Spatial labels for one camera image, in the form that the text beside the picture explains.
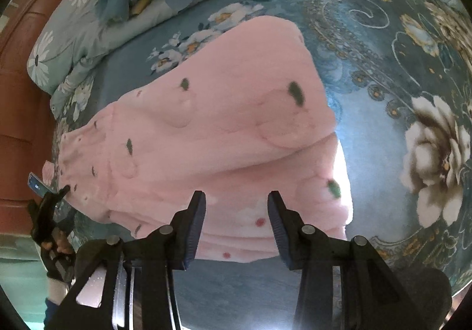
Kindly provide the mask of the gloved left hand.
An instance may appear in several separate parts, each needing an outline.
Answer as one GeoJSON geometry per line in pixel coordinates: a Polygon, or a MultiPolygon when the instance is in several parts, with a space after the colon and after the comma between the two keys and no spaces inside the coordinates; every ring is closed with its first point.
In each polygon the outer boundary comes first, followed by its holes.
{"type": "Polygon", "coordinates": [[[47,277],[70,287],[75,278],[76,253],[67,235],[58,227],[54,228],[50,239],[41,243],[40,250],[47,277]]]}

